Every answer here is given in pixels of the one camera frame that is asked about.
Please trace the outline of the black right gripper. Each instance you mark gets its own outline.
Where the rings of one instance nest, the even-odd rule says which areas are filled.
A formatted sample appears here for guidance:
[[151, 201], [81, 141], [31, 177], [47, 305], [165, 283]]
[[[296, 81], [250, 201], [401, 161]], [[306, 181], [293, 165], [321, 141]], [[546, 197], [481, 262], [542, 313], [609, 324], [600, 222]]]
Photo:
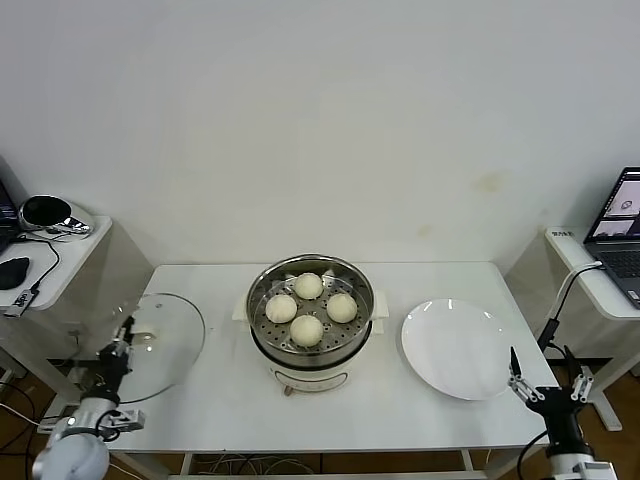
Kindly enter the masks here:
[[585, 442], [577, 420], [582, 403], [587, 401], [594, 378], [567, 345], [564, 354], [571, 391], [568, 388], [542, 388], [538, 391], [523, 374], [517, 353], [510, 347], [509, 388], [530, 410], [540, 415], [550, 441], [549, 450], [584, 450]]

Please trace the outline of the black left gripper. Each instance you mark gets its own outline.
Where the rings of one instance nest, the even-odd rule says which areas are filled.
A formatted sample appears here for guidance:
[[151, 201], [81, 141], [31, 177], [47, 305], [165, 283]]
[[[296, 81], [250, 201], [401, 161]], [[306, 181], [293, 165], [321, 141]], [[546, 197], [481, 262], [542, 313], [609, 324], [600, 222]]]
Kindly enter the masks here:
[[119, 388], [123, 378], [129, 374], [131, 345], [133, 343], [135, 319], [128, 316], [123, 327], [117, 329], [111, 344], [98, 353], [101, 377], [109, 388]]

